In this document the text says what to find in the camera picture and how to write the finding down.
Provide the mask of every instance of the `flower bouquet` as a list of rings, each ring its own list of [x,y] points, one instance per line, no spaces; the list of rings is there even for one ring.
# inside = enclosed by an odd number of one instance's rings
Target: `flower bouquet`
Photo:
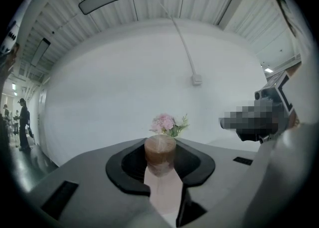
[[[189,126],[187,114],[183,116],[181,121],[174,119],[168,114],[160,114],[153,119],[152,128],[157,134],[166,134],[171,137],[177,137],[179,133]]]

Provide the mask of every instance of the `black slot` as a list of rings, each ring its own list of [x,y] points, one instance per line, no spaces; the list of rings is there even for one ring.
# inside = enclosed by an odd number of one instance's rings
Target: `black slot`
[[[236,157],[234,159],[234,161],[242,163],[242,164],[246,164],[246,165],[249,165],[249,166],[253,163],[253,160],[249,160],[249,159],[242,158],[242,157]]]
[[[71,199],[79,185],[64,181],[53,195],[44,203],[42,210],[54,219],[58,220],[66,204]]]

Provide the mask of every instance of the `corrugated ceiling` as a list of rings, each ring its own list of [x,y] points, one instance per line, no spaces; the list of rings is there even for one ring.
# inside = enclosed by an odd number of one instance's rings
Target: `corrugated ceiling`
[[[111,27],[133,21],[166,17],[157,0],[119,0],[84,15],[78,4],[82,0],[49,0],[37,17],[22,54],[20,74],[31,62],[43,37],[51,45],[30,72],[40,80],[57,60],[75,46]],[[161,0],[174,17],[199,20],[217,25],[230,0]],[[233,31],[246,38],[261,62],[277,64],[293,56],[287,26],[271,0],[243,0],[236,13]]]

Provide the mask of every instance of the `gray floor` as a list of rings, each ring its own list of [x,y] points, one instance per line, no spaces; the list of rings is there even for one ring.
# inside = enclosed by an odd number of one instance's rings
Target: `gray floor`
[[[40,147],[33,144],[30,137],[28,141],[32,149],[19,151],[17,136],[10,138],[12,175],[24,192],[30,192],[41,179],[57,169],[57,166],[43,154]]]

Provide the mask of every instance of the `ceiling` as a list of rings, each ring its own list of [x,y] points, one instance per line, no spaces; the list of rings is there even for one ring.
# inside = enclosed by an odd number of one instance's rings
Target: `ceiling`
[[[67,52],[93,35],[133,21],[167,17],[156,0],[118,0],[84,15],[83,0],[35,0],[23,19],[17,42],[15,76],[42,82]],[[171,16],[218,25],[231,0],[161,0]],[[274,0],[242,0],[228,25],[244,37],[266,68],[288,62],[298,52]],[[43,38],[51,45],[36,67],[30,66]]]

